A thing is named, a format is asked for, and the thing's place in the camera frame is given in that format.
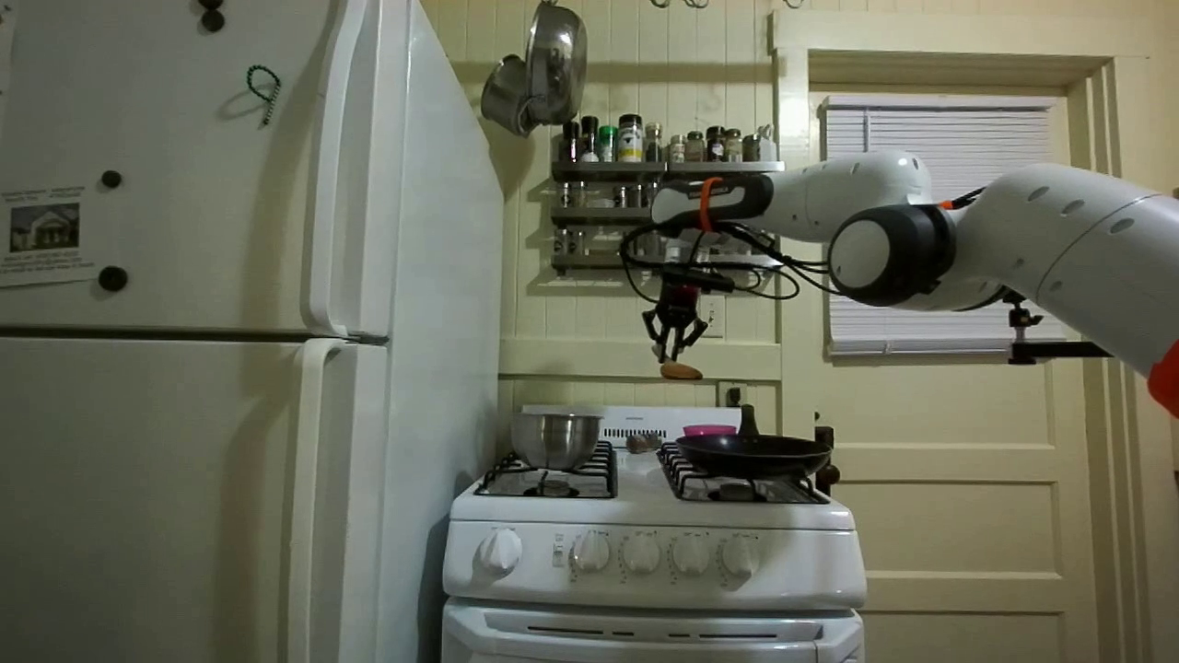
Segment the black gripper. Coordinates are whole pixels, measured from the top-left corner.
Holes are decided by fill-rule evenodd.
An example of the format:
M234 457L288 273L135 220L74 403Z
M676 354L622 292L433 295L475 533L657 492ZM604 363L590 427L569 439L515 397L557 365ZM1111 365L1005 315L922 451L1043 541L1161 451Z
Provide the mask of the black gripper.
M657 309L639 315L646 337L653 343L657 363L665 363L665 337L663 328L685 331L682 349L695 347L708 331L708 322L700 322L700 288L690 281L665 277L660 284Z

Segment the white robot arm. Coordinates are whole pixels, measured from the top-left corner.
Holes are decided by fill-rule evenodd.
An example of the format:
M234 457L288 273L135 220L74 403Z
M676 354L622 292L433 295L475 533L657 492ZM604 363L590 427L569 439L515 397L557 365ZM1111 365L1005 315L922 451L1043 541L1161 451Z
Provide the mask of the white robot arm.
M1179 412L1179 203L1075 168L1018 168L940 203L918 155L757 175L720 195L665 184L653 220L750 220L822 242L860 305L977 309L1012 292L1131 365Z

